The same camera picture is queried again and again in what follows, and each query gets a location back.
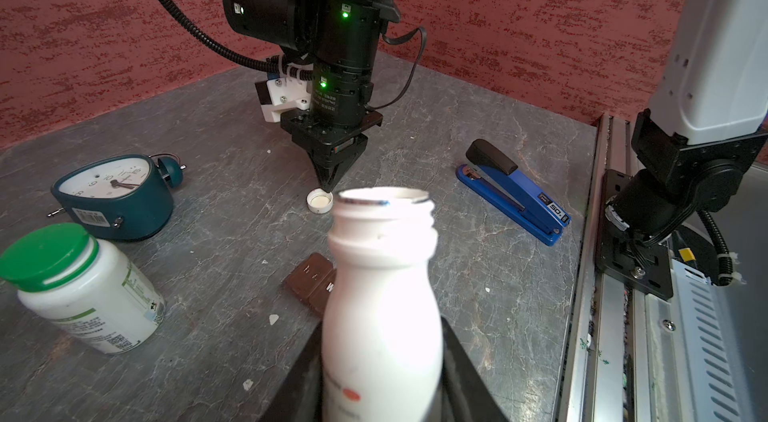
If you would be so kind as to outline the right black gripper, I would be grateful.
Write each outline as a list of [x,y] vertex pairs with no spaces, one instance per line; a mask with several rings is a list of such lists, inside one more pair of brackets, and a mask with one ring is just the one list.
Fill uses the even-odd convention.
[[367,107],[370,72],[317,70],[310,106],[282,114],[281,127],[308,154],[319,187],[333,191],[366,150],[365,132],[380,126],[383,115]]

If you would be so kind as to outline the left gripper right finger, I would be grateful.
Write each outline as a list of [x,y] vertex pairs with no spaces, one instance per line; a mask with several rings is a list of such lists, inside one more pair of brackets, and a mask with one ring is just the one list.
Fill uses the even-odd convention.
[[440,382],[440,420],[508,422],[445,317],[443,368]]

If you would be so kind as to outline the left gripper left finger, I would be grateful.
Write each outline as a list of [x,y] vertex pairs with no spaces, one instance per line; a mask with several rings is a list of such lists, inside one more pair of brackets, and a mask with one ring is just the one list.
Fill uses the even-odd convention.
[[322,420],[322,323],[318,323],[260,422]]

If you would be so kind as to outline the small white pill bottle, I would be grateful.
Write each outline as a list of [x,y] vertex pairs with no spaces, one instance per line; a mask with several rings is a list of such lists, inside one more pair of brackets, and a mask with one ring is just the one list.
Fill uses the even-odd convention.
[[325,421],[424,421],[441,378],[441,316],[428,275],[438,233],[427,191],[346,189],[328,244],[322,321]]

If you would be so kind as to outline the green cap white pill bottle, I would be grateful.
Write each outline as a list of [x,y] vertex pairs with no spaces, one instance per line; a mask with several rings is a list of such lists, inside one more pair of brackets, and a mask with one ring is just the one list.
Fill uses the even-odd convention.
[[127,255],[76,223],[18,239],[1,254],[1,279],[25,307],[105,354],[146,342],[165,316],[164,297]]

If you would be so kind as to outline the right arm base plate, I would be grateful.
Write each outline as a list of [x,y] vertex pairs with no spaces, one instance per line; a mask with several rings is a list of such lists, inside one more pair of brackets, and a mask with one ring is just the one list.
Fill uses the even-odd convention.
[[627,174],[613,169],[608,169],[603,176],[596,267],[633,289],[667,301],[674,295],[668,248],[642,245],[638,235],[631,238],[629,229],[621,231],[606,214],[608,203],[629,182]]

